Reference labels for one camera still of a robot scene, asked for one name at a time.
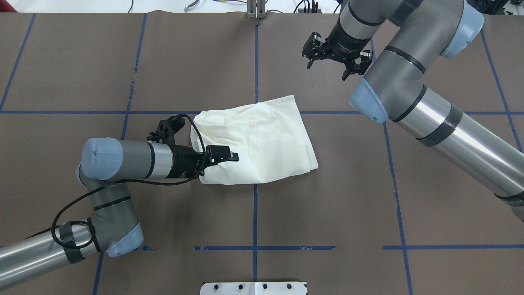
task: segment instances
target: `blue plastic cap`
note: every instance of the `blue plastic cap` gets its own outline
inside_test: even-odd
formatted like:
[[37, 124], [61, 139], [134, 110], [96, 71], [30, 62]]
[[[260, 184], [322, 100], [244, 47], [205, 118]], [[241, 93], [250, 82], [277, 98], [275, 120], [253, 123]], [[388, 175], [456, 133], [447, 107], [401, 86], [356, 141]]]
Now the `blue plastic cap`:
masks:
[[82, 150], [82, 171], [85, 176], [107, 180], [120, 170], [124, 160], [122, 145], [114, 138], [91, 138]]
[[351, 93], [350, 105], [377, 124], [384, 123], [388, 118], [388, 113], [378, 99], [377, 93], [364, 78]]
[[109, 257], [117, 257], [129, 253], [140, 247], [144, 242], [144, 235], [142, 234], [142, 227], [140, 222], [128, 234], [118, 241], [113, 247], [106, 252]]
[[458, 24], [455, 36], [440, 55], [443, 57], [454, 57], [459, 54], [481, 31], [484, 25], [484, 16], [464, 0], [462, 18]]

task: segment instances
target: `black band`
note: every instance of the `black band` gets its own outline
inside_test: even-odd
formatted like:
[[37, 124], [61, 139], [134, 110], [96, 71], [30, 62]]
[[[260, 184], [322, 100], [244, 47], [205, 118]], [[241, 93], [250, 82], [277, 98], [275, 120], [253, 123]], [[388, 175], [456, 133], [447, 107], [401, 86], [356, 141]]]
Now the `black band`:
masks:
[[145, 178], [149, 178], [153, 173], [153, 169], [155, 168], [155, 148], [149, 142], [147, 144], [149, 144], [149, 149], [151, 150], [151, 166], [149, 167], [149, 172]]
[[425, 67], [415, 57], [412, 57], [407, 52], [400, 50], [397, 47], [390, 46], [390, 45], [386, 46], [384, 50], [391, 51], [394, 54], [398, 54], [404, 57], [407, 61], [412, 63], [414, 66], [416, 66], [422, 73], [425, 73]]
[[409, 106], [409, 108], [404, 112], [402, 113], [402, 115], [400, 115], [398, 118], [392, 120], [394, 123], [398, 123], [400, 122], [402, 119], [404, 119], [407, 115], [409, 115], [409, 113], [419, 104], [419, 102], [422, 100], [422, 98], [424, 97], [425, 95], [425, 92], [428, 90], [428, 87], [426, 85], [424, 85], [422, 87], [422, 90], [420, 91], [419, 93], [419, 96], [417, 96], [417, 99], [415, 99], [415, 101]]
[[[66, 246], [76, 246], [77, 245], [76, 242], [74, 241], [73, 228], [71, 227], [71, 222], [66, 222], [64, 224], [61, 224], [59, 233], [60, 233], [60, 240]], [[64, 249], [65, 255], [67, 256], [67, 259], [69, 260], [70, 264], [75, 264], [85, 259], [82, 256], [82, 253], [80, 253], [80, 249], [72, 249], [72, 248], [67, 248], [67, 247], [63, 247], [63, 249]]]
[[108, 202], [108, 203], [105, 203], [105, 204], [102, 204], [102, 205], [99, 205], [99, 206], [96, 206], [96, 207], [93, 207], [93, 209], [96, 211], [96, 210], [100, 210], [100, 209], [104, 209], [104, 208], [107, 208], [109, 206], [113, 206], [113, 205], [116, 205], [118, 203], [122, 203], [122, 202], [125, 202], [127, 200], [130, 200], [131, 199], [131, 196], [127, 196], [127, 197], [123, 197], [123, 198], [120, 198], [118, 200], [114, 200], [112, 202]]
[[[91, 222], [91, 217], [88, 217], [88, 223], [93, 224]], [[98, 243], [98, 240], [96, 239], [96, 235], [93, 236], [93, 244], [95, 245], [95, 249], [98, 253], [100, 253], [100, 244]]]
[[392, 16], [390, 16], [389, 21], [392, 22], [395, 26], [400, 27], [406, 19], [419, 8], [423, 0], [404, 0], [397, 7]]
[[444, 122], [442, 122], [442, 124], [440, 124], [440, 126], [431, 132], [428, 136], [424, 138], [417, 138], [417, 140], [429, 148], [441, 143], [446, 138], [448, 138], [453, 133], [453, 131], [455, 131], [456, 127], [462, 120], [463, 114], [464, 112], [460, 108], [451, 104], [450, 113], [447, 115]]
[[516, 194], [514, 196], [509, 196], [509, 197], [501, 197], [497, 194], [495, 194], [495, 196], [501, 199], [502, 202], [508, 204], [509, 206], [515, 206], [515, 207], [524, 206], [524, 192], [520, 194]]
[[369, 23], [369, 22], [367, 22], [367, 21], [361, 19], [360, 17], [358, 17], [358, 16], [355, 14], [355, 12], [353, 11], [353, 9], [351, 9], [351, 5], [350, 5], [349, 3], [347, 4], [347, 8], [349, 8], [351, 15], [352, 15], [352, 16], [353, 16], [357, 21], [359, 21], [361, 24], [364, 24], [364, 25], [366, 25], [366, 26], [380, 26], [381, 24], [384, 23], [384, 22], [381, 22], [381, 23]]

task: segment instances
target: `folded cloth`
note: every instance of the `folded cloth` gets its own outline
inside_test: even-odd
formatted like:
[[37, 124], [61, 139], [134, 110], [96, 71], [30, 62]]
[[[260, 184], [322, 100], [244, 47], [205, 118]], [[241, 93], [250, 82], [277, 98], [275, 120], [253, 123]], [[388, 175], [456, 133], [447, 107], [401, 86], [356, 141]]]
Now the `folded cloth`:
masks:
[[[294, 96], [203, 111], [194, 123], [204, 145], [228, 145], [240, 160], [206, 168], [203, 184], [267, 183], [319, 167]], [[193, 127], [191, 143], [202, 152]]]

